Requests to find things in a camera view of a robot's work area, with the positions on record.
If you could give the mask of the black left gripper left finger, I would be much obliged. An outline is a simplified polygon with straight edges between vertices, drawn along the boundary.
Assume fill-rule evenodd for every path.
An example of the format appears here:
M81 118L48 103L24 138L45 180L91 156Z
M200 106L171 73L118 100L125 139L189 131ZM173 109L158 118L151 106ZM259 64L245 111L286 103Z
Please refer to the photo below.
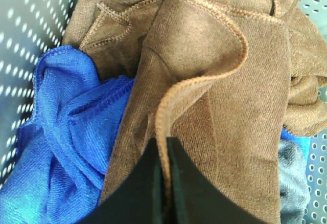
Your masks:
M84 223L163 223L161 166L155 139L124 182Z

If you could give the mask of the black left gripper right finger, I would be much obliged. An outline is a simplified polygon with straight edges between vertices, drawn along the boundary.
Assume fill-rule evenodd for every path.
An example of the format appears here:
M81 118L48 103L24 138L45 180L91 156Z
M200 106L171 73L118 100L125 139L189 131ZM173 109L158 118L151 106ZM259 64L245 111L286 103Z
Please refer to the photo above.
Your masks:
M171 223L258 223L217 190L189 158L178 138L167 138L171 170Z

